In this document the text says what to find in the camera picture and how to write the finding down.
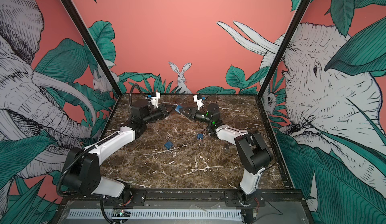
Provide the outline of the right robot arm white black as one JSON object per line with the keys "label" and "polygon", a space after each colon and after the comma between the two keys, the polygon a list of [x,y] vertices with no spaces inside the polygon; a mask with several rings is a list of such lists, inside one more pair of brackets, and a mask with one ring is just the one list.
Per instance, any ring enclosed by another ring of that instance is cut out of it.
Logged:
{"label": "right robot arm white black", "polygon": [[261,134],[236,129],[223,123],[219,106],[215,103],[209,104],[206,111],[197,107],[178,107],[178,111],[190,120],[206,123],[210,136],[236,146],[244,167],[238,196],[243,205],[252,202],[256,198],[262,173],[272,160],[272,153]]}

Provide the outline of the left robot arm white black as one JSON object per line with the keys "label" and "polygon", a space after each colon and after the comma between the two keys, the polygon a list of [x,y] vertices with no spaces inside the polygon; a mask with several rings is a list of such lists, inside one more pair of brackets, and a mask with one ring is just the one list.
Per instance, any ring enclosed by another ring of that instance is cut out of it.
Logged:
{"label": "left robot arm white black", "polygon": [[165,104],[154,106],[149,100],[140,99],[131,106],[129,120],[113,134],[89,145],[69,151],[64,168],[56,185],[60,197],[80,194],[119,198],[127,202],[130,194],[128,184],[103,177],[100,166],[122,147],[140,138],[153,123],[167,117],[170,112]]}

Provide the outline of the blue padlock front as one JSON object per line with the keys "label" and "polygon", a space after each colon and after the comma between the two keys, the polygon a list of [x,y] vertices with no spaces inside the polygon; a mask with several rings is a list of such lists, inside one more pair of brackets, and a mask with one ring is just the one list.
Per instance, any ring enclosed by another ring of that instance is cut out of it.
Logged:
{"label": "blue padlock front", "polygon": [[179,114],[181,113],[182,108],[183,108],[182,106],[175,104],[175,111],[178,112]]}

